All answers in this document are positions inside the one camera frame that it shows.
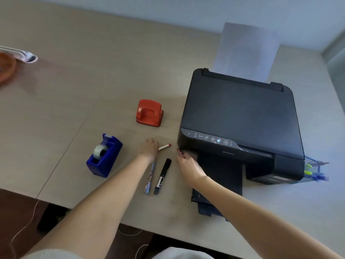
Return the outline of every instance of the cloth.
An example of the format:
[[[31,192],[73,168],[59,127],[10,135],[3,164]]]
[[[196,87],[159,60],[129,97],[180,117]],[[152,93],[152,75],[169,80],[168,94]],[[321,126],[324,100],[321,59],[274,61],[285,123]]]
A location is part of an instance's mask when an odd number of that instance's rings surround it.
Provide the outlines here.
[[[44,249],[36,251],[22,259],[82,259],[78,255],[60,250],[60,249]],[[206,253],[193,251],[183,248],[169,247],[163,252],[157,254],[152,259],[213,259]]]

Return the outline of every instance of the red hole punch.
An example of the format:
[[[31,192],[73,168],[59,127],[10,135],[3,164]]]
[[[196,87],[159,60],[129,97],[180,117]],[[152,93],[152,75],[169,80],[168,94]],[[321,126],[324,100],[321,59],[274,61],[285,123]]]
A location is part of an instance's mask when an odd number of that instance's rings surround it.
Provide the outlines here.
[[[137,122],[140,124],[159,127],[163,113],[162,105],[159,102],[141,99],[137,109]]]

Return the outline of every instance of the white cable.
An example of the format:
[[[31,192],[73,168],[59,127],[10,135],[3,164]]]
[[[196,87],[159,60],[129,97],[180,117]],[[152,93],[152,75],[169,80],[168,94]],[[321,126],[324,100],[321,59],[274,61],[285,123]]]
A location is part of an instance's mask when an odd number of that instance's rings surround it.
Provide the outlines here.
[[[117,230],[118,230],[120,233],[122,233],[123,235],[127,235],[127,236],[136,236],[136,235],[138,235],[138,234],[140,234],[140,233],[142,232],[142,230],[140,230],[139,233],[136,233],[136,234],[134,234],[134,235],[129,235],[129,234],[124,233],[123,231],[121,231],[120,228],[118,228]]]
[[[148,244],[143,244],[142,246],[139,247],[139,249],[137,250],[136,254],[135,254],[135,259],[137,259],[137,255],[138,255],[138,252],[139,250],[144,247],[144,246],[149,246]]]
[[[29,224],[31,224],[31,222],[32,222],[32,220],[33,220],[33,218],[34,218],[34,216],[35,216],[36,207],[37,207],[37,204],[38,204],[39,201],[40,201],[40,200],[38,200],[38,201],[36,202],[36,205],[35,205],[35,208],[33,209],[33,213],[32,213],[32,217],[31,217],[30,222],[28,222],[28,224],[27,224],[23,229],[21,229],[18,233],[15,234],[15,236],[13,236],[13,238],[11,239],[11,241],[10,241],[10,243],[9,243],[9,245],[8,245],[8,246],[10,247],[10,249],[11,249],[11,252],[13,253],[13,259],[17,259],[17,254],[16,254],[16,252],[15,252],[15,247],[13,246],[12,242],[14,241],[15,237],[16,237],[17,235],[20,234],[21,231],[23,231],[26,227],[29,226]]]

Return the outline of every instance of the printer control panel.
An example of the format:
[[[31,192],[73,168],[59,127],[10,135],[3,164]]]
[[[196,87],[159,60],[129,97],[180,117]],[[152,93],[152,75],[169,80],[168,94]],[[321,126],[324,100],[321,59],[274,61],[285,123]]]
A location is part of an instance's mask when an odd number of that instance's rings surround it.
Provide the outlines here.
[[[223,138],[223,137],[219,137],[219,136],[211,135],[211,134],[205,134],[205,133],[201,133],[198,131],[192,131],[192,130],[188,130],[188,129],[184,129],[184,128],[181,128],[181,131],[185,136],[187,136],[189,138],[193,138],[193,139],[197,139],[197,140],[201,140],[201,141],[205,141],[205,142],[209,142],[209,143],[214,143],[214,144],[220,144],[222,146],[242,150],[237,145],[237,143],[235,143],[233,140],[228,139],[228,138]]]

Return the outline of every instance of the white paper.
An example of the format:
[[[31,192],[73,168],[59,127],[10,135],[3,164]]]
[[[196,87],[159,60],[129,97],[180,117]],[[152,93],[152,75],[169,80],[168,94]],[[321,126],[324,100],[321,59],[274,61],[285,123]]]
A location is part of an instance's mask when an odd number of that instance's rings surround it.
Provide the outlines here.
[[[270,30],[225,23],[212,72],[266,82],[280,41]]]

